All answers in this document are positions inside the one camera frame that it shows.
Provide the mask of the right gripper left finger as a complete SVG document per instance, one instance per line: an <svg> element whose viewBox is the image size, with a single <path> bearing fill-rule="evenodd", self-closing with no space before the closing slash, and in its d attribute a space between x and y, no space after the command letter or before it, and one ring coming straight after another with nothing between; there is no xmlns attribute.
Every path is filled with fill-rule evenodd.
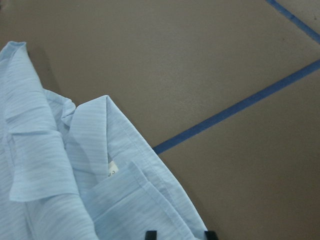
<svg viewBox="0 0 320 240"><path fill-rule="evenodd" d="M145 232L145 240L157 240L157 231L148 230Z"/></svg>

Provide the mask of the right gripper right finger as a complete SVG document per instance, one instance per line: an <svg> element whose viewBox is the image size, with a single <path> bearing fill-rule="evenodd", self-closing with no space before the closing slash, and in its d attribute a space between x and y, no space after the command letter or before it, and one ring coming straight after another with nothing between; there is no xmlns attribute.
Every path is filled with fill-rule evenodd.
<svg viewBox="0 0 320 240"><path fill-rule="evenodd" d="M207 240L219 240L217 233L213 230L205 231L204 234Z"/></svg>

